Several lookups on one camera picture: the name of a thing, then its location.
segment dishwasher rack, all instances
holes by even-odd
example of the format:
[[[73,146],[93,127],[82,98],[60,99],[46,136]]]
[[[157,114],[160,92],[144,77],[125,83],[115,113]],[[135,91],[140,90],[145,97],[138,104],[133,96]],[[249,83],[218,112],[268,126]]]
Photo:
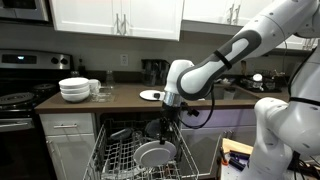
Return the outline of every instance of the dishwasher rack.
[[[137,165],[133,154],[139,146],[155,139],[143,136],[141,131],[134,131],[130,138],[112,142],[103,125],[83,180],[198,179],[198,168],[179,128],[172,123],[170,129],[172,138],[169,141],[176,146],[177,155],[165,165],[150,168]]]

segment dishwasher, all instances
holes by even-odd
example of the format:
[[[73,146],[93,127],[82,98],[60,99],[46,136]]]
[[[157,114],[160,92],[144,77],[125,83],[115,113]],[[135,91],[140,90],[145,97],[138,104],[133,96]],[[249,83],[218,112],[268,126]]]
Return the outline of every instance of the dishwasher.
[[[83,180],[198,179],[198,168],[176,123],[169,123],[165,142],[176,147],[173,159],[153,167],[143,167],[134,161],[134,153],[141,145],[157,140],[145,132],[152,121],[100,118],[100,131]],[[131,132],[125,139],[111,138],[128,128]]]

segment stacked bowls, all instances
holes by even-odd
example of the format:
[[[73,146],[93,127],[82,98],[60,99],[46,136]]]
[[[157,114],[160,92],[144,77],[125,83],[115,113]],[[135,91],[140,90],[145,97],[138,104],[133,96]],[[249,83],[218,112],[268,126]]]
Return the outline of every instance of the stacked bowls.
[[[81,102],[90,95],[87,78],[68,78],[59,82],[62,98],[69,102]]]

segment kitchen backsplash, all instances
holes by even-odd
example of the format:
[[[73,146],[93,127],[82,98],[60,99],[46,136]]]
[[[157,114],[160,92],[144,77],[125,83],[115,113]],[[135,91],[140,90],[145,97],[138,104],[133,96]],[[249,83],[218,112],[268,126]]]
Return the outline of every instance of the kitchen backsplash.
[[[189,59],[197,64],[231,36],[181,32],[180,42],[56,32],[53,27],[0,24],[0,48],[35,49],[68,53],[75,65],[83,59],[87,70],[140,71],[141,59]],[[128,54],[129,66],[120,66],[120,54]],[[247,60],[247,70],[285,71],[288,75],[303,57],[268,56]],[[241,65],[225,74],[240,74]]]

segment kitchen counter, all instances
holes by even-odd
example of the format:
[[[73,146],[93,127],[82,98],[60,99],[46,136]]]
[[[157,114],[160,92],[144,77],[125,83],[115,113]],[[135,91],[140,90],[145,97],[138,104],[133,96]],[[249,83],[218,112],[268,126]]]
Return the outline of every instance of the kitchen counter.
[[[146,101],[139,97],[141,91],[150,89],[163,91],[164,86],[147,87],[142,84],[117,84],[114,90],[114,101],[103,103],[90,102],[89,100],[85,100],[81,103],[69,103],[62,98],[60,93],[57,93],[37,106],[35,111],[38,114],[159,111],[161,110],[161,101]],[[282,93],[253,93],[247,90],[244,91],[258,98],[275,97],[284,101],[288,101],[289,99],[289,95],[285,88]],[[257,100],[258,99],[216,100],[215,109],[251,109],[254,107]],[[187,103],[190,107],[198,110],[208,110],[211,106],[211,101],[209,100],[187,101]]]

